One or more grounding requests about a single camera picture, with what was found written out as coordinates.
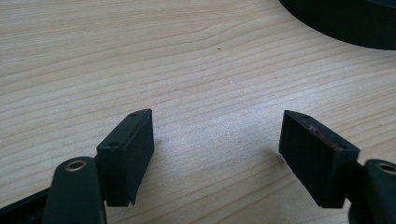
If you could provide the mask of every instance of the red mark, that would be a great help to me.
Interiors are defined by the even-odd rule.
[[[327,143],[330,147],[334,148],[337,152],[340,152],[343,148],[339,147],[337,144],[334,142],[330,141],[329,139],[326,138],[326,136],[314,125],[308,124],[308,129],[309,131],[313,132],[314,134],[317,135],[323,142]]]

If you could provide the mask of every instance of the clamp jaw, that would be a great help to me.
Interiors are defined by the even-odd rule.
[[[396,223],[396,165],[357,162],[360,150],[317,120],[285,111],[279,152],[317,205],[341,208],[351,202],[353,224]]]
[[[94,158],[61,163],[49,189],[0,210],[4,223],[106,223],[107,206],[134,204],[154,152],[150,109],[128,115]]]

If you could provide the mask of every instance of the wood grain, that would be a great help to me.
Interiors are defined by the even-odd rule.
[[[152,108],[137,204],[108,223],[347,223],[277,156],[283,110],[396,162],[396,52],[332,39],[276,0],[1,1],[0,206]]]

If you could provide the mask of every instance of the black mechanical part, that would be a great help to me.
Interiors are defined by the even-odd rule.
[[[0,209],[2,223],[39,224],[43,217],[47,195],[50,189],[43,189],[29,197]]]
[[[42,223],[106,223],[93,158],[77,157],[64,161],[56,168]]]
[[[95,157],[108,206],[134,204],[154,152],[152,111],[127,116],[97,147]]]
[[[396,49],[394,0],[279,0],[297,19],[338,40]]]
[[[108,206],[135,203],[154,152],[153,136],[150,109],[128,115],[94,159],[63,162],[49,189],[0,209],[0,223],[106,223],[104,200]]]
[[[279,152],[315,202],[324,208],[352,205],[352,224],[396,223],[396,165],[357,162],[360,150],[305,114],[285,111]]]
[[[343,171],[358,159],[355,146],[317,120],[285,111],[279,152],[319,206],[343,207]]]
[[[396,165],[388,161],[368,160],[365,194],[375,223],[396,223]]]

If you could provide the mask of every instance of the black object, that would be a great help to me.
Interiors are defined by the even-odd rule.
[[[60,164],[51,187],[0,210],[1,223],[106,223],[108,206],[135,203],[154,152],[152,111],[128,115],[97,147],[96,157]]]
[[[279,0],[315,30],[371,49],[396,49],[394,0]]]
[[[357,162],[360,150],[317,120],[285,111],[279,152],[315,202],[341,208],[351,202],[349,222],[396,223],[396,165]]]

